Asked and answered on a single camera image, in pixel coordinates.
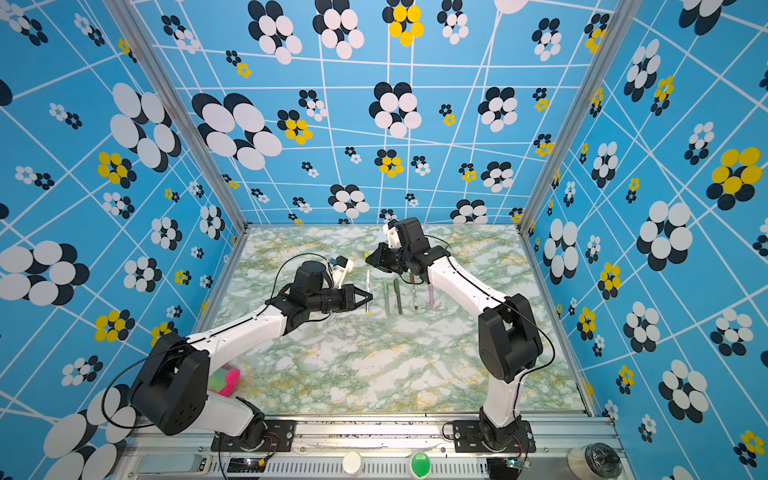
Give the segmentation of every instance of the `black mounting plate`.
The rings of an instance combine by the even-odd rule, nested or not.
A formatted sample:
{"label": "black mounting plate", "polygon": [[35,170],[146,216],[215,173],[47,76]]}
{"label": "black mounting plate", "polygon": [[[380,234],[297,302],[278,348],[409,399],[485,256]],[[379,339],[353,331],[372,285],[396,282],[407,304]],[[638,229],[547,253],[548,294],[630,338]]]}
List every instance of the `black mounting plate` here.
{"label": "black mounting plate", "polygon": [[[514,436],[516,436],[528,453],[536,451],[536,441],[531,432],[531,424],[525,420],[518,420]],[[480,433],[480,420],[454,420],[453,425],[454,448],[457,453],[521,453],[517,442],[513,442],[502,452],[494,452],[485,446]]]}
{"label": "black mounting plate", "polygon": [[[280,438],[280,444],[277,447],[278,452],[290,452],[293,445],[293,437],[296,434],[296,422],[293,420],[265,420],[266,429],[264,430],[264,441],[256,447],[253,452],[268,452],[273,446],[267,438],[267,433],[272,432]],[[233,441],[234,437],[220,433],[218,437],[214,436],[214,441],[210,444],[212,452],[238,452],[243,453],[237,443]]]}

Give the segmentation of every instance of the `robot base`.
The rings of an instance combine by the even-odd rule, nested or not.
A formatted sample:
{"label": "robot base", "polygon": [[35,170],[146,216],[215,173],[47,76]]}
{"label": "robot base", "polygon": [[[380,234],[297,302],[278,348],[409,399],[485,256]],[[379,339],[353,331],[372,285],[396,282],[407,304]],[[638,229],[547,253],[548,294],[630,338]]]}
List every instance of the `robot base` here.
{"label": "robot base", "polygon": [[261,442],[255,450],[248,449],[243,441],[238,437],[232,437],[223,433],[214,437],[214,441],[210,444],[210,450],[212,452],[268,452],[273,449],[270,440],[267,438],[269,433],[274,433],[280,438],[280,443],[277,446],[278,452],[290,452],[293,445],[293,434],[296,432],[296,422],[293,420],[266,420],[264,421],[266,426],[263,431],[263,442]]}
{"label": "robot base", "polygon": [[531,432],[531,424],[525,420],[518,420],[505,427],[511,428],[508,432],[511,434],[512,441],[505,448],[500,450],[491,450],[486,446],[483,436],[480,432],[479,420],[455,420],[453,424],[454,447],[459,453],[521,453],[515,437],[520,440],[523,449],[527,453],[536,452],[536,441]]}

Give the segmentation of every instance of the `blue wall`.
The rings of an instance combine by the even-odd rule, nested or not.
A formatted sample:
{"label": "blue wall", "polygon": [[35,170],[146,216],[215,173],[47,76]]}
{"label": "blue wall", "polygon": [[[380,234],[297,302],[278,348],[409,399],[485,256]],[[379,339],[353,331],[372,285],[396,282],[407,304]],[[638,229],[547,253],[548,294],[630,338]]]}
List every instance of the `blue wall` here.
{"label": "blue wall", "polygon": [[[192,121],[206,125],[249,221],[511,223],[551,149],[535,141],[557,142],[617,2],[443,3],[157,0],[134,8]],[[392,21],[400,15],[403,34]],[[239,104],[238,95],[258,111],[243,117],[249,127],[266,121],[276,138],[250,144],[258,132],[223,108],[223,117],[202,110]],[[394,110],[394,123],[382,109]],[[484,174],[493,174],[487,184]]]}
{"label": "blue wall", "polygon": [[209,237],[220,202],[101,2],[19,5],[0,2],[0,478],[100,478],[125,432],[91,400],[193,330],[237,233]]}
{"label": "blue wall", "polygon": [[698,4],[644,2],[530,241],[638,478],[768,478],[768,5]]}

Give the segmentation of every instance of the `marble tabletop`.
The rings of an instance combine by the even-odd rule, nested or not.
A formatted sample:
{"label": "marble tabletop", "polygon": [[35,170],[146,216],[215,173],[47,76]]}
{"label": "marble tabletop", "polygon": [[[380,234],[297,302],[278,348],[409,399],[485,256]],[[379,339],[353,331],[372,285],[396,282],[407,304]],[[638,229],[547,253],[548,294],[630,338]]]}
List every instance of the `marble tabletop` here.
{"label": "marble tabletop", "polygon": [[[537,324],[557,342],[514,226],[424,225],[424,232],[448,241],[455,261],[487,284],[510,295],[525,295]],[[345,283],[365,289],[370,267],[364,254],[381,241],[385,239],[380,225],[254,227],[214,325],[260,308],[270,295],[277,269],[298,253],[353,260],[355,268]],[[297,266],[312,259],[299,257],[288,263],[278,289],[293,280]],[[240,368],[242,377],[234,395],[250,400],[267,415],[477,412],[488,382],[477,350],[477,319],[441,290],[435,290],[435,308],[429,309],[426,285],[416,287],[419,308],[414,310],[411,286],[402,282],[399,315],[392,286],[396,276],[370,271],[374,298],[369,316],[362,307],[335,313],[236,358],[230,366]],[[389,282],[389,316],[384,282]],[[551,358],[548,342],[541,340],[545,353],[538,365]],[[554,363],[526,379],[522,409],[584,409],[562,348],[559,344],[555,348]]]}

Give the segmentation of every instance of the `robotic arm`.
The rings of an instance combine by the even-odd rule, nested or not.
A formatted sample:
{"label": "robotic arm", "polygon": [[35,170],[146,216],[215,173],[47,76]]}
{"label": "robotic arm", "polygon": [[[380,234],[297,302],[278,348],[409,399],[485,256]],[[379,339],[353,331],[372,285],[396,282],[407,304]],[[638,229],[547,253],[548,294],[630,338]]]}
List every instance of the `robotic arm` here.
{"label": "robotic arm", "polygon": [[531,305],[520,294],[507,296],[485,285],[458,265],[445,248],[431,247],[416,218],[393,220],[384,226],[384,233],[388,242],[380,243],[366,263],[387,273],[410,271],[477,316],[478,350],[490,373],[480,429],[486,446],[505,449],[514,441],[525,374],[543,352]]}
{"label": "robotic arm", "polygon": [[259,311],[188,338],[162,336],[131,387],[133,407],[166,435],[194,427],[222,432],[243,450],[256,448],[264,435],[264,414],[247,400],[209,394],[208,377],[260,343],[319,321],[310,320],[312,312],[348,312],[373,298],[351,283],[342,285],[351,260],[338,257],[332,263],[329,273],[320,262],[304,262],[293,282]]}

